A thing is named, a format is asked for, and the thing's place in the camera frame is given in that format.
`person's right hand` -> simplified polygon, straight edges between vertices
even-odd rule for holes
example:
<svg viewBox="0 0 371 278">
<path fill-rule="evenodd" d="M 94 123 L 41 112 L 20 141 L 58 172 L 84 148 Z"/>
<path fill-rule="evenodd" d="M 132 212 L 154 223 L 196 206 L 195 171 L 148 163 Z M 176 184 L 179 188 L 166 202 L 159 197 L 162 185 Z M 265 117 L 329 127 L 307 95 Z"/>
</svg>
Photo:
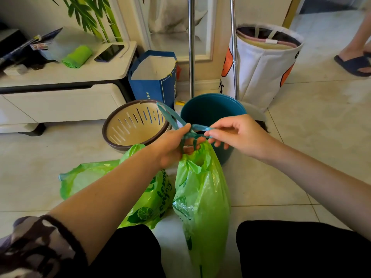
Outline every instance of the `person's right hand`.
<svg viewBox="0 0 371 278">
<path fill-rule="evenodd" d="M 247 114 L 221 118 L 210 127 L 216 129 L 205 132 L 204 135 L 212 137 L 209 143 L 215 142 L 218 147 L 224 142 L 224 149 L 231 145 L 259 160 L 268 158 L 272 147 L 280 144 Z"/>
</svg>

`hand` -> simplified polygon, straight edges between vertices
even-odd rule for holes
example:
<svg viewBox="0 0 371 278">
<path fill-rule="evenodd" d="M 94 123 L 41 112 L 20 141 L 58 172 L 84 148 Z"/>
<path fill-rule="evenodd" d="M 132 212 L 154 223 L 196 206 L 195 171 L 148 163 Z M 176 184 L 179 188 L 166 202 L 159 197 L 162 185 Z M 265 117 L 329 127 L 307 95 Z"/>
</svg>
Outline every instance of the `hand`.
<svg viewBox="0 0 371 278">
<path fill-rule="evenodd" d="M 212 137 L 209 143 L 215 142 L 214 146 L 219 147 L 224 142 L 224 149 L 231 145 L 259 160 L 268 157 L 273 145 L 280 144 L 247 114 L 221 118 L 210 127 L 217 129 L 205 132 Z"/>
<path fill-rule="evenodd" d="M 186 133 L 191 129 L 191 124 L 188 123 L 184 127 L 176 131 L 167 131 L 161 135 L 154 143 L 150 144 L 154 153 L 158 156 L 160 167 L 165 169 L 171 166 L 174 162 L 179 162 L 182 158 L 182 150 L 180 148 L 180 141 Z M 197 144 L 206 141 L 204 137 L 199 137 L 197 139 Z M 185 141 L 185 146 L 183 147 L 183 152 L 185 154 L 192 154 L 193 149 L 193 139 L 187 139 Z"/>
</svg>

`person's left hand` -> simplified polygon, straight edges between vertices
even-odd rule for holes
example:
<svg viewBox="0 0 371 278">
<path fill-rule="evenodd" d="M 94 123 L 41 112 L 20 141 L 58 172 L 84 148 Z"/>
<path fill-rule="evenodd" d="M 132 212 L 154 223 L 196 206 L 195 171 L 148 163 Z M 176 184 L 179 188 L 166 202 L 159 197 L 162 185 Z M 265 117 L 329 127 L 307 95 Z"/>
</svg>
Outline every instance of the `person's left hand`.
<svg viewBox="0 0 371 278">
<path fill-rule="evenodd" d="M 149 147 L 155 152 L 159 157 L 159 165 L 162 169 L 171 166 L 174 162 L 179 162 L 182 158 L 182 150 L 180 148 L 180 141 L 186 133 L 189 132 L 191 124 L 188 123 L 184 127 L 176 131 L 167 131 L 161 135 L 154 143 L 150 144 Z M 197 144 L 206 141 L 206 138 L 199 137 L 197 139 Z M 193 139 L 188 139 L 185 141 L 185 146 L 183 147 L 183 152 L 185 154 L 192 154 L 194 149 Z"/>
</svg>

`gift bag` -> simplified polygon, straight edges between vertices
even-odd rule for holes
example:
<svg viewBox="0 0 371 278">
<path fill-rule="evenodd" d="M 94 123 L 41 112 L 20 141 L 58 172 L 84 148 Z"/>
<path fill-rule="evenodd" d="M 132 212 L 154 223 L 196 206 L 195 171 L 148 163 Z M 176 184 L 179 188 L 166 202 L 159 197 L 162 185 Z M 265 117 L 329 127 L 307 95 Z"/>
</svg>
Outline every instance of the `gift bag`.
<svg viewBox="0 0 371 278">
<path fill-rule="evenodd" d="M 289 76 L 304 38 L 284 27 L 242 24 L 237 27 L 239 95 L 265 111 Z M 220 93 L 234 98 L 232 39 L 225 56 Z"/>
<path fill-rule="evenodd" d="M 81 164 L 68 173 L 59 175 L 60 195 L 65 200 L 97 179 L 116 168 L 120 163 L 144 148 L 145 145 L 133 145 L 120 160 Z M 155 228 L 174 199 L 175 188 L 169 182 L 165 170 L 159 171 L 127 214 L 120 227 L 145 224 Z"/>
<path fill-rule="evenodd" d="M 216 154 L 208 142 L 178 165 L 173 208 L 183 222 L 189 254 L 199 277 L 215 277 L 224 258 L 230 197 Z"/>
<path fill-rule="evenodd" d="M 135 99 L 154 99 L 174 108 L 177 92 L 177 58 L 170 51 L 146 51 L 129 70 Z"/>
</svg>

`black phone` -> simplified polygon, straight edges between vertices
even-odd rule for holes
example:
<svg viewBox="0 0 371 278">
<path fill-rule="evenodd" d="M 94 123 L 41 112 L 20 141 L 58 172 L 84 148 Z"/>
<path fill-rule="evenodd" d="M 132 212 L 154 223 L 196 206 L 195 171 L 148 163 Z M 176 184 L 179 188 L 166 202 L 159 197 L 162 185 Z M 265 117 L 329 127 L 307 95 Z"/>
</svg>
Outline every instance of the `black phone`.
<svg viewBox="0 0 371 278">
<path fill-rule="evenodd" d="M 100 55 L 98 55 L 94 60 L 101 62 L 109 62 L 115 57 L 125 46 L 124 45 L 111 45 Z"/>
</svg>

